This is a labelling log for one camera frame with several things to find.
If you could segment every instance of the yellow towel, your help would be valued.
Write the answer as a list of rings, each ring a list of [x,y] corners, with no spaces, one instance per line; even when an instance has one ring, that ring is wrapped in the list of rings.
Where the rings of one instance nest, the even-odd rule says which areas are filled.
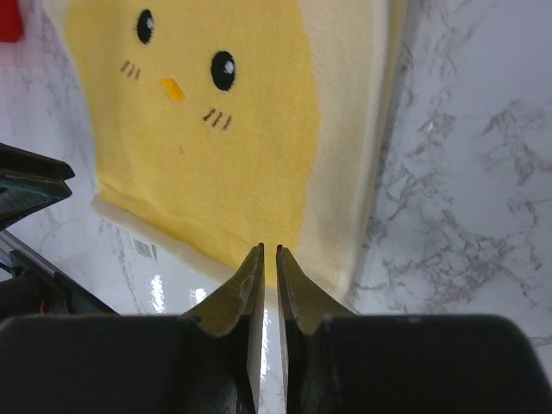
[[[237,267],[265,242],[271,286],[284,244],[341,298],[367,224],[405,0],[44,5],[87,98],[104,214],[200,270]]]

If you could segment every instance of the red object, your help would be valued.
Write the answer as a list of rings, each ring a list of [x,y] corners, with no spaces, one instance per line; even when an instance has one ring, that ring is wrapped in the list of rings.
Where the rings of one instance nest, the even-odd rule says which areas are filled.
[[[23,37],[23,23],[17,0],[0,0],[0,41],[16,43]]]

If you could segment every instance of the folded towel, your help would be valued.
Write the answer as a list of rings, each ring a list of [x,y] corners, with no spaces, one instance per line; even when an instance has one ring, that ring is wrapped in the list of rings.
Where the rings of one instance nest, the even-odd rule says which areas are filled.
[[[342,298],[405,0],[44,4],[89,105],[103,213],[201,270],[284,244]]]

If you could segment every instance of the eye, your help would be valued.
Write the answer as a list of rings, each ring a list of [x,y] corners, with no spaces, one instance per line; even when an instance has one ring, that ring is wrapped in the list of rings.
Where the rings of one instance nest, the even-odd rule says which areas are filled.
[[[225,50],[213,56],[210,65],[210,74],[213,83],[221,91],[229,91],[235,80],[235,62],[232,55]]]
[[[138,24],[136,24],[136,33],[138,39],[147,45],[152,40],[152,34],[154,33],[154,17],[152,12],[148,9],[143,10],[138,18]]]

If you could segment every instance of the embroidered eye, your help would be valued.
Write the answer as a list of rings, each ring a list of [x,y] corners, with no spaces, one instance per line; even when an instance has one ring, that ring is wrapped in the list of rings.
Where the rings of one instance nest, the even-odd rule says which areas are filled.
[[[152,34],[154,33],[154,17],[152,12],[148,9],[143,10],[138,18],[138,24],[136,24],[136,33],[138,39],[147,45],[152,40]]]
[[[235,81],[235,62],[232,55],[225,50],[213,56],[210,65],[213,83],[221,91],[229,91]]]

